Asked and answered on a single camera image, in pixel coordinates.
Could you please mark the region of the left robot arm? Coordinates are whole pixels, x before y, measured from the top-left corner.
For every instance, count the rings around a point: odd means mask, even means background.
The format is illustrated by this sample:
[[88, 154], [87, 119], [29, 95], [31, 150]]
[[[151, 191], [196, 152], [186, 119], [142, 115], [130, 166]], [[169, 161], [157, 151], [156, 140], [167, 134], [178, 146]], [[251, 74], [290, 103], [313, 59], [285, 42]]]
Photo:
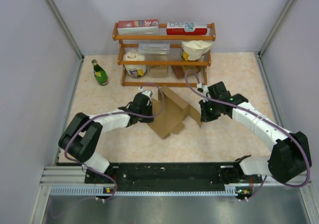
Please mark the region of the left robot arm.
[[153, 122], [152, 95], [150, 90], [139, 92], [125, 107], [101, 114], [93, 121], [90, 120], [92, 115], [77, 113], [60, 137], [58, 146], [78, 162], [96, 170], [95, 175], [101, 182], [109, 182], [113, 177], [110, 162], [96, 151], [100, 135], [138, 122]]

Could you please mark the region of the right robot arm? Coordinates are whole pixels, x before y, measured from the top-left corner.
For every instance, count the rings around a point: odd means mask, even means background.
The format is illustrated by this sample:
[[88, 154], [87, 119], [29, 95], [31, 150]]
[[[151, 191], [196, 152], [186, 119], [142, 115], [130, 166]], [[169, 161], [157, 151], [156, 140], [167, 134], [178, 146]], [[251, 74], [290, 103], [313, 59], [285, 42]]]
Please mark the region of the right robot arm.
[[223, 82], [214, 85], [197, 84], [202, 100], [201, 121], [210, 122], [221, 115], [247, 127], [261, 139], [271, 154], [269, 157], [247, 156], [238, 160], [239, 166], [232, 171], [238, 182], [246, 181], [251, 175], [269, 175], [285, 184], [312, 166], [307, 136], [302, 132], [292, 133], [257, 111], [246, 97], [232, 95]]

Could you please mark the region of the brown cardboard box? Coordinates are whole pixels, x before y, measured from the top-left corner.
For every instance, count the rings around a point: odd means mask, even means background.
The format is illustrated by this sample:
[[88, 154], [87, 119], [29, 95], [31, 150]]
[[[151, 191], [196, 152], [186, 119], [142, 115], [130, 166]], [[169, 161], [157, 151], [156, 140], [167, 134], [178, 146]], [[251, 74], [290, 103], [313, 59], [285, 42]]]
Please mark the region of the brown cardboard box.
[[201, 114], [190, 103], [167, 86], [158, 91], [158, 99], [152, 99], [153, 113], [159, 115], [148, 126], [161, 138], [179, 134], [184, 129], [183, 121], [191, 117], [199, 127], [202, 126]]

